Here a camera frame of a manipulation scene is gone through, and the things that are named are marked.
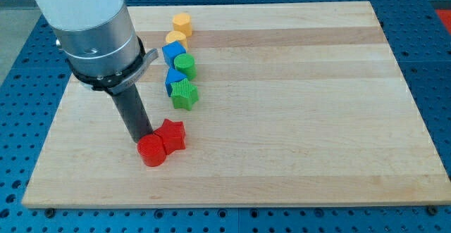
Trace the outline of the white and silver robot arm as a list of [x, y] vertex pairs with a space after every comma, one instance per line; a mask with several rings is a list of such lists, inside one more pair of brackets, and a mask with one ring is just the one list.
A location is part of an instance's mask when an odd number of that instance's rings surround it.
[[68, 57], [74, 76], [116, 95], [131, 87], [158, 58], [145, 51], [125, 0], [35, 0]]

